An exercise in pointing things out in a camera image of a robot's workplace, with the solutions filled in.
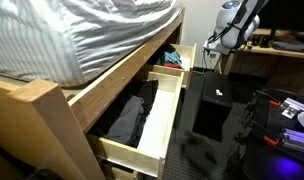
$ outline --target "striped bed sheet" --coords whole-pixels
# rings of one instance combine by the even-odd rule
[[[83,85],[170,24],[176,0],[0,0],[0,75]]]

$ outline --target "bed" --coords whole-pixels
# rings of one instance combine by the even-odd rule
[[[184,72],[170,75],[151,72],[146,62],[162,44],[179,42],[183,18],[184,11],[98,77],[78,88],[65,89],[42,78],[26,82],[1,75],[0,146],[18,159],[37,168],[51,169],[64,179],[104,179],[110,172],[112,177],[121,179],[137,178],[139,173],[162,179]],[[193,63],[195,47],[187,51]],[[157,109],[167,109],[168,115],[162,120],[164,124],[152,124],[150,128],[163,129],[152,152],[146,146],[131,148],[87,134],[133,78],[158,79],[160,92],[169,98],[168,103],[156,105]],[[147,140],[154,137],[146,134]],[[102,160],[134,172],[105,168]]]
[[[0,1],[0,75],[86,84],[181,11],[176,0]]]

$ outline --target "black box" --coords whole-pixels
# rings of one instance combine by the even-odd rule
[[[208,72],[192,132],[221,141],[222,126],[231,109],[232,95],[229,77]]]

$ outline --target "gray fabric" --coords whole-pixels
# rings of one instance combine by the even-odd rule
[[[176,0],[0,0],[0,75],[85,84],[181,10]]]
[[[127,144],[134,128],[140,123],[141,115],[144,112],[143,102],[143,98],[131,96],[131,99],[124,106],[120,117],[114,122],[104,137],[118,143]]]

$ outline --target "desk leg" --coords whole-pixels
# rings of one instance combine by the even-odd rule
[[[232,63],[233,63],[233,59],[234,59],[234,53],[231,53],[228,56],[228,61],[226,62],[225,68],[224,68],[224,75],[229,75],[231,67],[232,67]]]

